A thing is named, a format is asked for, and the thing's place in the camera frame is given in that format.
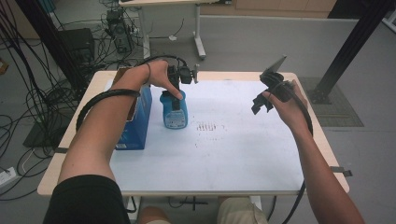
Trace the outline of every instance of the hand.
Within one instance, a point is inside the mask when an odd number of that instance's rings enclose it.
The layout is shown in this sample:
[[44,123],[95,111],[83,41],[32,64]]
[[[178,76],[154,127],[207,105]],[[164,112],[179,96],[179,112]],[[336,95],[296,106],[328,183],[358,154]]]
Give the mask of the hand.
[[[308,102],[305,100],[301,94],[300,88],[295,80],[292,81],[293,90],[295,94],[300,98],[305,107],[307,107]],[[281,102],[268,91],[264,91],[262,95],[276,108],[277,113],[280,118],[285,122],[286,125],[292,130],[296,131],[301,128],[307,128],[307,124],[301,111],[300,107],[297,105],[294,99],[290,99],[286,103]]]
[[164,60],[148,63],[150,74],[147,83],[156,87],[162,87],[172,93],[177,99],[183,99],[183,95],[178,91],[168,79],[168,62]]

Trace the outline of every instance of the lab floor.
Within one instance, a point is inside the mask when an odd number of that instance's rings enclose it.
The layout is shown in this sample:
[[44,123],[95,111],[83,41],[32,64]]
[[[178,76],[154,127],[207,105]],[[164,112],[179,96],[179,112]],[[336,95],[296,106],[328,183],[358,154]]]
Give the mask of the lab floor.
[[[61,0],[56,13],[61,22],[100,19],[106,9],[92,1],[90,10],[75,9],[76,1]],[[202,71],[263,71],[282,54],[288,56],[279,69],[292,72],[298,77],[322,77],[355,26],[355,20],[315,20],[257,17],[202,16],[201,38],[206,51],[202,61],[192,38],[193,21],[181,20],[167,25],[152,23],[152,36],[172,35],[182,24],[177,40],[151,39],[153,55],[174,54],[188,64],[200,64]],[[18,118],[26,110],[24,87],[21,76],[8,52],[0,50],[1,57],[10,63],[5,75],[0,76],[0,114]],[[43,56],[41,48],[35,48]],[[364,127],[324,127],[326,137],[341,166],[351,170],[347,178],[349,195],[360,209],[367,223],[388,224],[396,220],[396,34],[380,23],[359,54],[337,82],[352,105]],[[60,72],[49,58],[54,74]],[[46,86],[46,76],[35,74],[39,85]],[[28,148],[22,145],[34,121],[23,119],[12,136],[8,150],[0,159],[1,167],[16,166]],[[39,159],[27,160],[21,169],[28,170]],[[49,160],[42,161],[36,171],[45,169]],[[12,191],[0,189],[0,200],[21,196],[37,188],[42,174],[23,178]],[[170,204],[178,206],[184,197],[171,198]],[[200,198],[209,205],[184,204],[179,208],[170,206],[168,198],[147,198],[143,205],[162,207],[173,223],[216,223],[216,198]],[[272,197],[262,197],[262,210],[268,213]],[[270,223],[282,222],[295,200],[295,196],[278,197]],[[0,201],[0,222],[5,224],[41,223],[49,204],[49,198],[37,193],[18,200]],[[290,223],[317,223],[304,196]]]

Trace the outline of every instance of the person's right hand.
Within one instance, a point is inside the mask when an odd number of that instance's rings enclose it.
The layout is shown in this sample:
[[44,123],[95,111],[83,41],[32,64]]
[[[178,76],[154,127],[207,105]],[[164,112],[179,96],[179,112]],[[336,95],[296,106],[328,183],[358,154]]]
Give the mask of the person's right hand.
[[[296,95],[303,102],[305,107],[307,107],[307,101],[301,94],[300,88],[295,80],[292,81],[293,90]],[[277,113],[280,118],[285,122],[286,125],[291,129],[291,131],[296,131],[301,128],[307,128],[307,124],[301,111],[300,107],[297,105],[294,99],[290,99],[286,103],[281,102],[268,91],[264,91],[262,95],[276,108]]]

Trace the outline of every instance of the white tabletop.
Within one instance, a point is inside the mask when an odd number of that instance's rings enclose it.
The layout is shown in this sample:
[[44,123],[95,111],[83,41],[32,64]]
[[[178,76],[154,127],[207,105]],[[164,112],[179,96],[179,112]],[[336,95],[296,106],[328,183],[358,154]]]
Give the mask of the white tabletop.
[[[104,90],[115,71],[92,79],[60,147],[68,147],[79,110]],[[114,151],[110,165],[123,195],[281,195],[296,194],[302,170],[289,129],[273,109],[254,116],[252,100],[265,89],[258,72],[200,72],[200,83],[183,85],[189,125],[181,130],[163,126],[162,89],[152,87],[153,102],[146,148]],[[284,73],[285,79],[297,79]],[[330,166],[338,166],[332,149],[309,106],[314,139]],[[38,193],[51,195],[62,162],[56,153]],[[345,191],[348,184],[335,174]]]

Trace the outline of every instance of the black tool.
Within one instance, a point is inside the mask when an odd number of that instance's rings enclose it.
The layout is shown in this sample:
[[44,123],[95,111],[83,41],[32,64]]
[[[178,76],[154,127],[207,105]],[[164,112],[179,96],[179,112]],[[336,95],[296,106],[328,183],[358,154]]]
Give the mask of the black tool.
[[[260,81],[268,87],[266,91],[271,92],[271,94],[276,96],[276,98],[283,103],[287,102],[292,97],[290,91],[287,89],[293,90],[291,82],[284,81],[283,76],[276,72],[285,59],[286,55],[283,55],[281,59],[265,69],[265,71],[260,75]],[[274,106],[261,93],[253,100],[253,103],[254,105],[251,107],[251,110],[255,115],[260,111],[263,105],[267,107],[267,112],[274,108]]]

